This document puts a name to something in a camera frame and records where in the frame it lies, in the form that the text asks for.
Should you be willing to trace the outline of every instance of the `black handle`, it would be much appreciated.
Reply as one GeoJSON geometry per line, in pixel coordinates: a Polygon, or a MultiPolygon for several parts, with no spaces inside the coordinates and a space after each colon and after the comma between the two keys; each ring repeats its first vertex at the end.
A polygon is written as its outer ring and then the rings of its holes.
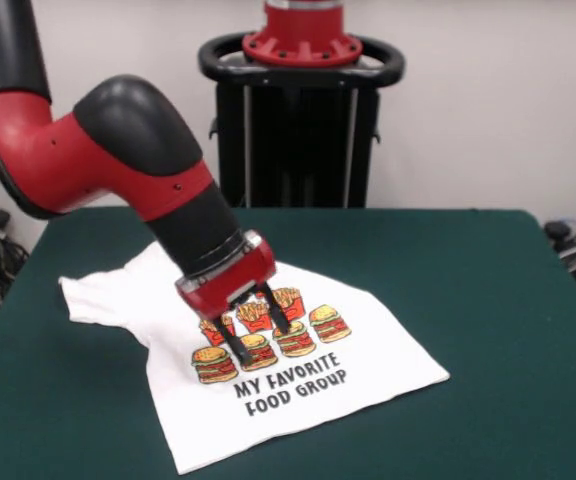
{"type": "Polygon", "coordinates": [[[199,68],[217,82],[240,85],[275,85],[299,87],[381,88],[401,80],[405,58],[393,46],[368,37],[357,37],[363,43],[363,55],[383,63],[369,67],[356,63],[343,67],[293,68],[266,65],[249,58],[222,58],[242,51],[242,40],[249,32],[214,38],[199,49],[199,68]]]}
{"type": "Polygon", "coordinates": [[[0,91],[22,90],[50,101],[30,0],[0,0],[0,91]]]}

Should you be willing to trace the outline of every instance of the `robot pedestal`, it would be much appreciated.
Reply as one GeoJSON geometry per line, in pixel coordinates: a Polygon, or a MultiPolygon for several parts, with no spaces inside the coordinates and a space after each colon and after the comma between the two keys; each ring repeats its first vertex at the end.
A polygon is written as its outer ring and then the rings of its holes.
{"type": "MultiPolygon", "coordinates": [[[[220,188],[232,206],[364,207],[378,89],[399,82],[404,57],[364,37],[328,42],[345,45],[336,54],[316,38],[291,46],[267,32],[272,20],[264,32],[215,38],[199,51],[201,71],[217,82],[220,188]]],[[[302,22],[292,31],[303,30],[302,22]]]]}

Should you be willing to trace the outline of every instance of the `table surface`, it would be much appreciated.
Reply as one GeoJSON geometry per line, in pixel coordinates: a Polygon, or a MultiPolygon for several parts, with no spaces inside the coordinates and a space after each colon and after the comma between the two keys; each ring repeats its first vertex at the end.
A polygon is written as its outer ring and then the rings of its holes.
{"type": "MultiPolygon", "coordinates": [[[[237,214],[279,260],[373,292],[452,378],[188,478],[576,478],[576,285],[530,216],[237,214]]],[[[0,479],[177,477],[147,351],[121,329],[69,322],[57,285],[151,241],[126,208],[48,226],[0,310],[0,479]]]]}

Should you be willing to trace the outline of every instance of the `t-shirt sleeve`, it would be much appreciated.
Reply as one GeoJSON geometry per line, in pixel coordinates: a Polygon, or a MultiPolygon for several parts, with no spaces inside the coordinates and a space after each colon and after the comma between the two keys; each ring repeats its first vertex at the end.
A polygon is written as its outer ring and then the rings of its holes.
{"type": "Polygon", "coordinates": [[[98,323],[122,327],[146,344],[135,322],[131,302],[130,274],[124,269],[93,273],[81,279],[59,278],[70,320],[79,323],[98,323]]]}

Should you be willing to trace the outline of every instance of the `white wall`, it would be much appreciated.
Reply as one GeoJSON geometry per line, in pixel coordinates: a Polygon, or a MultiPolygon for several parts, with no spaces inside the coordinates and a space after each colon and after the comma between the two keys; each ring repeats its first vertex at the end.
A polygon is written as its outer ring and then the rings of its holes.
{"type": "MultiPolygon", "coordinates": [[[[142,75],[179,108],[217,175],[206,40],[261,24],[261,0],[35,0],[56,116],[103,79],[142,75]]],[[[369,203],[576,217],[576,0],[347,0],[347,29],[408,60],[382,92],[369,203]]],[[[117,203],[106,198],[101,203],[117,203]]],[[[13,208],[34,245],[44,223],[13,208]]]]}

